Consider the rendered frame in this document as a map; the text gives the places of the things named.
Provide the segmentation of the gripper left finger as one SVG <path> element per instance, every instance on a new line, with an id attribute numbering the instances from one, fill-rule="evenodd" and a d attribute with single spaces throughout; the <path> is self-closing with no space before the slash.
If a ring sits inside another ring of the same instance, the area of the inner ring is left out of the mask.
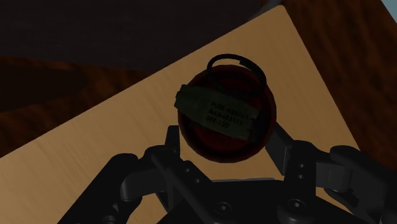
<path id="1" fill-rule="evenodd" d="M 214 224 L 212 206 L 198 195 L 195 183 L 210 180 L 181 160 L 179 128 L 171 125 L 165 143 L 148 148 L 142 158 L 113 156 L 57 224 L 127 224 L 150 194 L 167 212 L 157 224 Z"/>

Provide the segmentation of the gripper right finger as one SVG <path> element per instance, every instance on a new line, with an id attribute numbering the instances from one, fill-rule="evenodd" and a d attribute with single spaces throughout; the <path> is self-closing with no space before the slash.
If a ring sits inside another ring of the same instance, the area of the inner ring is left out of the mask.
<path id="1" fill-rule="evenodd" d="M 282 176 L 302 179 L 316 163 L 316 186 L 367 224 L 397 224 L 397 173 L 352 146 L 324 152 L 292 139 L 277 123 L 265 145 Z"/>

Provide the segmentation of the light wooden table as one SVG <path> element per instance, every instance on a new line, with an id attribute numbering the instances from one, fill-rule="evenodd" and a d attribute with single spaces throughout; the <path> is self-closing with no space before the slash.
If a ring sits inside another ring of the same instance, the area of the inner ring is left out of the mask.
<path id="1" fill-rule="evenodd" d="M 108 160 L 142 156 L 177 124 L 180 86 L 220 53 L 266 74 L 277 121 L 323 151 L 356 142 L 286 9 L 277 6 L 0 158 L 0 224 L 57 224 Z"/>

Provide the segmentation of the dark red round grenade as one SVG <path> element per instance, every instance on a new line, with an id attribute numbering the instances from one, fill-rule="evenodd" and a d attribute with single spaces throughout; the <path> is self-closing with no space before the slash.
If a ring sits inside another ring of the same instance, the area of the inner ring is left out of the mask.
<path id="1" fill-rule="evenodd" d="M 188 146 L 219 163 L 241 162 L 257 154 L 276 123 L 276 103 L 265 73 L 232 53 L 213 57 L 181 85 L 174 106 Z"/>

